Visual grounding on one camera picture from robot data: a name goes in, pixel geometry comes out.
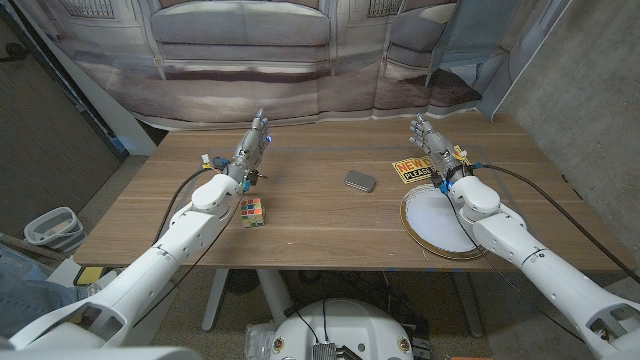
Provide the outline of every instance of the paper plate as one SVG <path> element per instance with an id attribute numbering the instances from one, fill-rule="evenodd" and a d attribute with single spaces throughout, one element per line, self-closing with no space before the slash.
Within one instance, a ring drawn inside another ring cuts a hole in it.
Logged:
<path id="1" fill-rule="evenodd" d="M 456 211 L 462 207 L 453 206 Z M 400 213 L 411 237 L 432 253 L 453 260 L 482 255 L 458 224 L 447 197 L 433 185 L 411 189 L 402 200 Z"/>

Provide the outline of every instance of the blue jeans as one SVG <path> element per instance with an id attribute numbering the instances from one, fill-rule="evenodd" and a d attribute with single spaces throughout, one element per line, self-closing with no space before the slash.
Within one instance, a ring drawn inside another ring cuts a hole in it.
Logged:
<path id="1" fill-rule="evenodd" d="M 0 336 L 8 339 L 40 316 L 86 297 L 82 287 L 24 280 L 0 270 Z"/>

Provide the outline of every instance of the printed backdrop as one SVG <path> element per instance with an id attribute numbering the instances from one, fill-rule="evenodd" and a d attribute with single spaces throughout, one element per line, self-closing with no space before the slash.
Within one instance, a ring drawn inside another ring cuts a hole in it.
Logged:
<path id="1" fill-rule="evenodd" d="M 491 118 L 568 0 L 21 0 L 137 118 L 164 128 Z"/>

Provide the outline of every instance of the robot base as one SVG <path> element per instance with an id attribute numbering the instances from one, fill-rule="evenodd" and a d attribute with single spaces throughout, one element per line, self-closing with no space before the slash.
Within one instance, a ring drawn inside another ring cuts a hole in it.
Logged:
<path id="1" fill-rule="evenodd" d="M 345 359 L 413 359 L 407 333 L 382 310 L 357 300 L 329 299 L 324 302 L 323 316 L 322 305 L 318 301 L 299 311 L 309 326 L 293 314 L 275 331 L 273 323 L 249 327 L 247 359 L 329 360 L 339 353 Z"/>

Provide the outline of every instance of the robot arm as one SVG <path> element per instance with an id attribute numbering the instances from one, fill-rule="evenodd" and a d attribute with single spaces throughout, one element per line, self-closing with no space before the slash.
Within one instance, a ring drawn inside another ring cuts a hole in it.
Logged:
<path id="1" fill-rule="evenodd" d="M 410 141 L 443 175 L 443 192 L 463 207 L 457 214 L 476 244 L 520 269 L 571 322 L 598 359 L 635 358 L 640 352 L 640 304 L 602 289 L 527 232 L 522 218 L 497 192 L 454 156 L 453 145 L 421 115 Z"/>
<path id="2" fill-rule="evenodd" d="M 180 265 L 207 249 L 230 221 L 238 198 L 248 188 L 247 177 L 257 173 L 256 167 L 271 141 L 268 131 L 267 119 L 260 110 L 252 128 L 239 142 L 228 173 L 217 174 L 196 189 L 192 201 L 171 218 L 169 229 L 158 242 L 102 291 L 27 325 L 9 340 L 13 347 L 22 350 L 72 348 L 78 344 L 91 348 L 127 345 L 127 333 L 145 315 Z M 99 313 L 92 324 L 83 328 L 69 322 L 88 312 Z"/>

